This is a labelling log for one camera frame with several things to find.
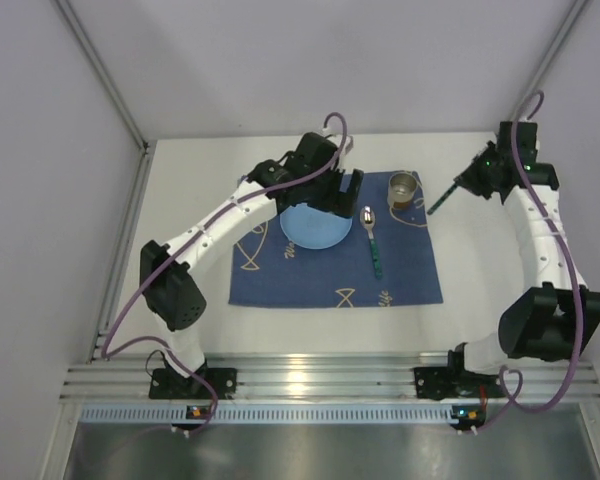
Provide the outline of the metal spoon teal handle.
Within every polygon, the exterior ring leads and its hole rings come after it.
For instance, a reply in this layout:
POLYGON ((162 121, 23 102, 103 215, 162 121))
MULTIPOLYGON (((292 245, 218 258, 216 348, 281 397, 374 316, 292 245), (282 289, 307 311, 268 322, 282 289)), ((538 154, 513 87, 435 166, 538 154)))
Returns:
POLYGON ((377 242, 376 242, 375 236, 374 236, 374 231, 373 231, 373 229, 375 227, 375 223, 376 223, 375 213, 373 212, 373 210, 371 209, 370 206, 364 206, 360 211, 359 219, 360 219, 360 223, 361 223, 362 227, 364 228, 364 230, 367 234, 367 238, 369 241, 375 277, 377 279, 382 279, 383 278, 383 270, 382 270, 380 255, 379 255, 379 249, 378 249, 377 242))

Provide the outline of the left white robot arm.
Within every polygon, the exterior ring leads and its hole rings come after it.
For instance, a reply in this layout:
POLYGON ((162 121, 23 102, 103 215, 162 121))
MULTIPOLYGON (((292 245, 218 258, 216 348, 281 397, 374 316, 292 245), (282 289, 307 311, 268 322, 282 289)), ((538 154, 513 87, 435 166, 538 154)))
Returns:
POLYGON ((341 163, 352 146, 348 134, 306 133, 283 160, 258 163, 229 199, 189 231, 142 247, 139 290, 157 319, 169 369, 190 378, 205 364, 196 323, 206 300, 195 278, 247 233, 299 204, 353 215, 363 172, 354 170, 347 189, 340 189, 341 163))

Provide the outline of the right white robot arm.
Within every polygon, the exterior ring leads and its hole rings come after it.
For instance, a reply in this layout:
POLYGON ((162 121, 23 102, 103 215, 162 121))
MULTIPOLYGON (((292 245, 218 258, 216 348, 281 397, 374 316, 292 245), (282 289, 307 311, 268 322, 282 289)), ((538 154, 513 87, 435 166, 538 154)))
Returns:
POLYGON ((476 196, 499 196, 523 271, 523 293, 502 313, 496 330, 459 346, 470 372, 492 373, 509 359, 568 360, 600 324, 600 292, 587 287, 561 249, 566 235, 559 180, 553 165, 537 159, 537 130, 533 122, 501 122, 496 139, 455 179, 476 196))

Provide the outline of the metal fork teal handle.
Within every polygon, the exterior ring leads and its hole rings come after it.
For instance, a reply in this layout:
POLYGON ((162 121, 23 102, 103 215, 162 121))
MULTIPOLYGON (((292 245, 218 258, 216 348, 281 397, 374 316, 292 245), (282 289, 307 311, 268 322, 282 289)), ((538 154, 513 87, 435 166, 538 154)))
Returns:
POLYGON ((453 183, 427 210, 427 215, 432 216, 448 200, 448 198, 455 192, 457 188, 458 185, 453 183))

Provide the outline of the small metal cup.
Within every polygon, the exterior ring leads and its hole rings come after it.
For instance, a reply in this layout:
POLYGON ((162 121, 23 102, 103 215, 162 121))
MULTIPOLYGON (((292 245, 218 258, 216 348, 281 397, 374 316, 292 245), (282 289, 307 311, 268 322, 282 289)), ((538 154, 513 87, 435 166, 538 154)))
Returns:
POLYGON ((412 204, 418 189, 418 180, 412 172, 393 173, 388 180, 387 203, 391 209, 405 210, 412 204))

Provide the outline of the light blue plastic plate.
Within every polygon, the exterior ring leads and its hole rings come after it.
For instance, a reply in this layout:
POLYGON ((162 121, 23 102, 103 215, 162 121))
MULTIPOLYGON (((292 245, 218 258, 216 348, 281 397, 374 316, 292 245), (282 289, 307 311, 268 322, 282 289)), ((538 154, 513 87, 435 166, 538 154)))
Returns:
POLYGON ((334 247, 349 234, 351 218, 326 213, 306 203, 290 207, 279 216, 281 230, 289 241, 309 250, 334 247))

